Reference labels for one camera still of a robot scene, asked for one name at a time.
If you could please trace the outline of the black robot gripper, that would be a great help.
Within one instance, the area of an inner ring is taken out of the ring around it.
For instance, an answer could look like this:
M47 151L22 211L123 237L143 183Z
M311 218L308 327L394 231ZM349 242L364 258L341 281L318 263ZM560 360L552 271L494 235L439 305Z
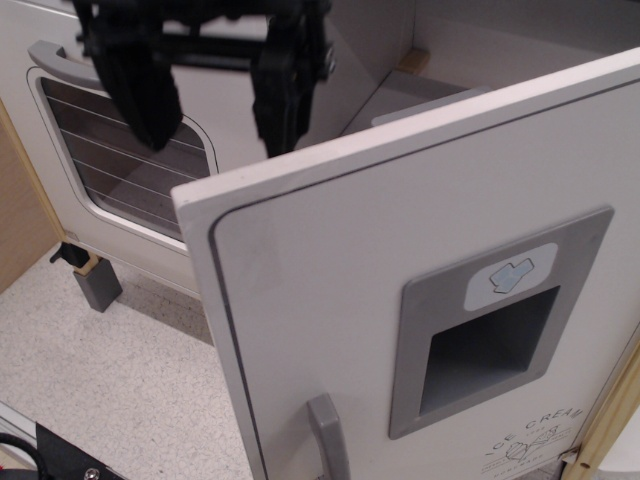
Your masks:
M325 31L328 1L74 1L78 40L99 79L140 142L162 150L181 123L169 66L249 67L253 113L269 157L294 150L310 125L318 80L335 69ZM266 40L211 37L220 19L262 16Z

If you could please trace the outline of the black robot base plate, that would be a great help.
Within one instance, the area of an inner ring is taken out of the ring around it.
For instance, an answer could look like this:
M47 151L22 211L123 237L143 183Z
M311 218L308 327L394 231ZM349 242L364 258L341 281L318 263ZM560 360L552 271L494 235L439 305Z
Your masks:
M123 479L110 466L39 423L36 424L36 442L53 479Z

